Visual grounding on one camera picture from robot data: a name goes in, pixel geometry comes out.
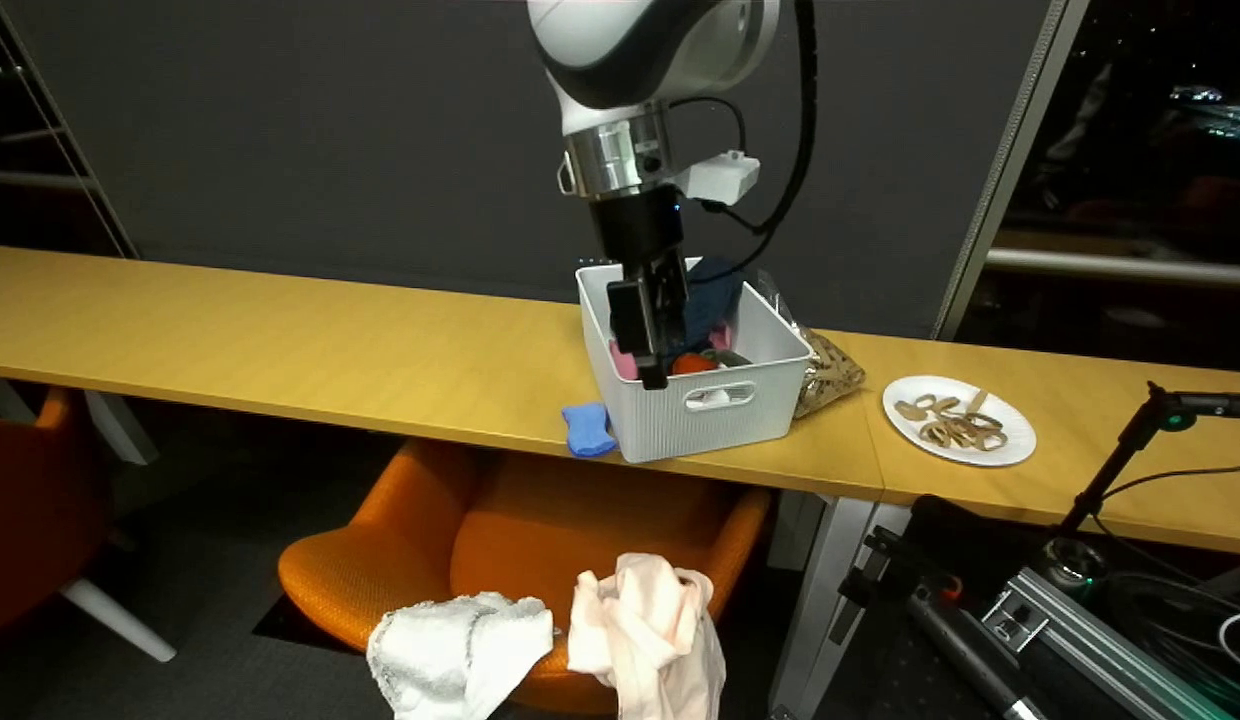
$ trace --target blue object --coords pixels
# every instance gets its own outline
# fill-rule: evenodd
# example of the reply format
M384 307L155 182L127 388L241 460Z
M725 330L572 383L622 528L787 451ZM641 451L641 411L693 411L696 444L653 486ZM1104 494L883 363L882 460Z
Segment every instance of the blue object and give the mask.
M610 427L610 404L566 409L566 426L569 426L569 451L572 458L611 458L618 451L618 437Z
M690 271L690 300L686 300L686 323L690 323L690 348L701 354L707 348L711 334L737 322L746 278L734 271L734 259L725 256L706 256Z

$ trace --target white plate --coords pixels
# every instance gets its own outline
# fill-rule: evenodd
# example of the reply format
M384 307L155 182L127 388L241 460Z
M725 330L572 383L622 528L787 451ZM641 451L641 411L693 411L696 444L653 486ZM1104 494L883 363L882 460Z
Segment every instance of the white plate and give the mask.
M1032 434L1032 426L1030 426L1007 399L1000 399L1000 396L993 396L993 394L988 394L988 399L981 404L981 411L1004 426L1007 444L981 451L981 449L942 449L942 444L926 442L920 427L926 427L929 422L909 422L909 416L901 416L901 411L898 411L898 399L912 404L912 399L920 399L920 396L929 396L929 394L931 394L931 396L955 396L960 404L969 404L981 388L976 388L976 383L963 383L963 382L953 382L953 375L901 375L901 382L894 382L894 383L883 388L883 411L889 411L894 427L898 427L909 444L915 444L915 449L926 449L926 451L931 451L931 458L955 460L955 466L988 466L988 467L996 467L996 466L1020 466L1020 460L1030 460L1030 458L1037 451L1037 434Z

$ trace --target orange chair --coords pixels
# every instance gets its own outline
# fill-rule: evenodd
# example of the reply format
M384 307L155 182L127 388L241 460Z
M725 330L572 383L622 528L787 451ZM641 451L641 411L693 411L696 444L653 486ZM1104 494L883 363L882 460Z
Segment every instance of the orange chair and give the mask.
M355 654L384 613L416 600L541 596L557 643L514 704L618 714L611 688L569 669L576 578L611 578L622 552L660 552L718 583L707 613L721 620L769 508L773 494L746 486L412 442L352 524L286 547L281 583Z
M62 594L154 662L174 662L174 643L81 578L110 528L110 467L81 396L54 388L32 426L0 422L0 633Z

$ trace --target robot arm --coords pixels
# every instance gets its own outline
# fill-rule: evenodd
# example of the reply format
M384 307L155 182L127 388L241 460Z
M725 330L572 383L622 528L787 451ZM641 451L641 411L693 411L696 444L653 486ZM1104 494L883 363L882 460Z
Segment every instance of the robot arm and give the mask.
M746 154L670 167L663 106L740 85L779 0L528 0L528 21L559 102L559 191L589 202L623 270L610 289L618 343L663 388L686 348L682 202L737 205L756 182Z

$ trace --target table leg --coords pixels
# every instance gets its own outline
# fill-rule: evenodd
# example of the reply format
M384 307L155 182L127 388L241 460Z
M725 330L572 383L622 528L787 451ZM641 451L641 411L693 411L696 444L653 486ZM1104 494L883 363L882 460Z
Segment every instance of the table leg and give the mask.
M32 426L35 411L23 404L23 396L0 382L0 422L8 426Z
M773 720L813 720L849 657L865 607L851 603L840 583L851 567L865 567L873 580L889 571L883 559L870 563L873 547L865 536L873 528L905 532L909 508L851 497L823 500L816 547L773 681Z
M104 444L127 466L155 466L155 444L134 416L127 399L89 394L89 411Z

